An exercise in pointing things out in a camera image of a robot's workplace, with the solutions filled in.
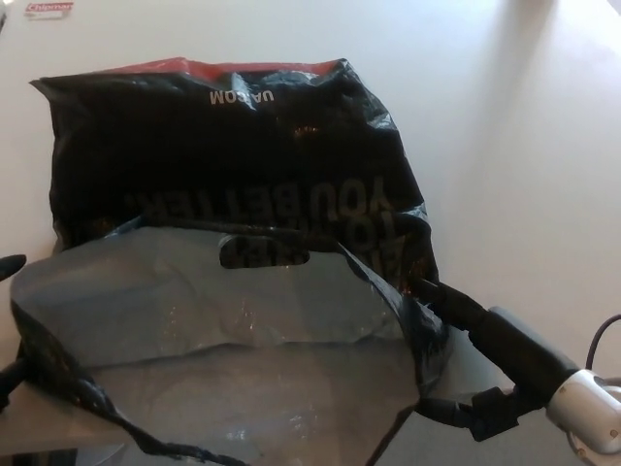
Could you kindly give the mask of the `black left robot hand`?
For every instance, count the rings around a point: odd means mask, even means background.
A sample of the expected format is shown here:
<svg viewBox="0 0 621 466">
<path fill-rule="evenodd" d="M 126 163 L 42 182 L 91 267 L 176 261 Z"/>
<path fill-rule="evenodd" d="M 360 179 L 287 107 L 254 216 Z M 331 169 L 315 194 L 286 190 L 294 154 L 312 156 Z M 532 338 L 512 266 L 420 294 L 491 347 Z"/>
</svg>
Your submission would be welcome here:
<svg viewBox="0 0 621 466">
<path fill-rule="evenodd" d="M 18 273 L 26 263 L 26 256 L 14 254 L 1 258 L 1 281 L 7 280 Z M 11 393 L 25 380 L 28 364 L 19 357 L 14 362 L 1 370 L 1 411 L 4 411 L 10 404 Z"/>
</svg>

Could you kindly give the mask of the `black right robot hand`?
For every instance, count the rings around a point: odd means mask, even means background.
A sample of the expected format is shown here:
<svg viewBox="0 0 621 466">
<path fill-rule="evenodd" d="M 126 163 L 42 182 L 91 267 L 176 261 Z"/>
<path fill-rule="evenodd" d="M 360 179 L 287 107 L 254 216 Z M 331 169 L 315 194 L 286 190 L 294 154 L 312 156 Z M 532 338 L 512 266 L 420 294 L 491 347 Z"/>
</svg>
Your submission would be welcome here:
<svg viewBox="0 0 621 466">
<path fill-rule="evenodd" d="M 466 428 L 482 442 L 516 427 L 521 416 L 548 406 L 561 385 L 579 371 L 526 325 L 486 310 L 461 291 L 423 279 L 411 280 L 410 287 L 442 322 L 466 332 L 474 348 L 514 382 L 510 392 L 493 387 L 477 393 L 470 405 L 423 398 L 415 411 L 430 420 Z"/>
</svg>

